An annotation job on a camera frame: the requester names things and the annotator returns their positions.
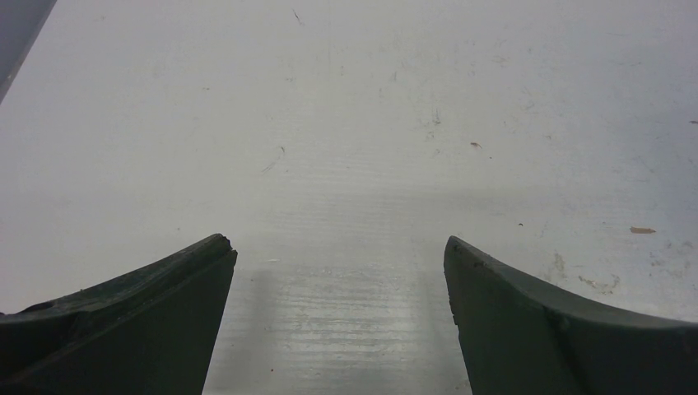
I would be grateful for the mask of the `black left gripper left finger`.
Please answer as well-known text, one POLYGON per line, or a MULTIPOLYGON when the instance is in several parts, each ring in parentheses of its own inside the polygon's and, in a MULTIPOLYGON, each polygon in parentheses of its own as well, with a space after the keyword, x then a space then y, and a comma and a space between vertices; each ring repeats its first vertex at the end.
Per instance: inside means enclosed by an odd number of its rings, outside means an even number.
POLYGON ((4 394, 200 394, 236 251, 214 234, 1 317, 4 394))

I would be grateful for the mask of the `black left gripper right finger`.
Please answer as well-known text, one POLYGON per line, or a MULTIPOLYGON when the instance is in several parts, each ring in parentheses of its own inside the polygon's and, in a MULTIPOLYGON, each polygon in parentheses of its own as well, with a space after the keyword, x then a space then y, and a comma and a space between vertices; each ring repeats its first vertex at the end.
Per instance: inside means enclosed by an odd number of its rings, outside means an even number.
POLYGON ((475 394, 697 391, 695 323, 586 299, 457 237, 444 275, 475 394))

